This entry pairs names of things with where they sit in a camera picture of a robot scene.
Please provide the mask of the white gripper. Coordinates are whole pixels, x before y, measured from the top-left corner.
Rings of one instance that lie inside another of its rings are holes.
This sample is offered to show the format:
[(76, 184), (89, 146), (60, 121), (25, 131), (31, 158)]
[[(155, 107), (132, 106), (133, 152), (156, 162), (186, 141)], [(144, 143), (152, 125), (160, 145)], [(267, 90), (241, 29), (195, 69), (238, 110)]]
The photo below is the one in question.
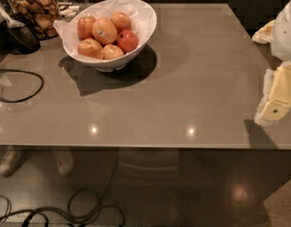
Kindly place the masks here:
[(256, 124), (270, 126), (291, 109), (291, 0), (275, 21), (254, 33), (252, 40), (257, 44), (270, 43), (271, 54), (284, 61), (276, 70), (266, 70), (263, 97), (254, 117)]

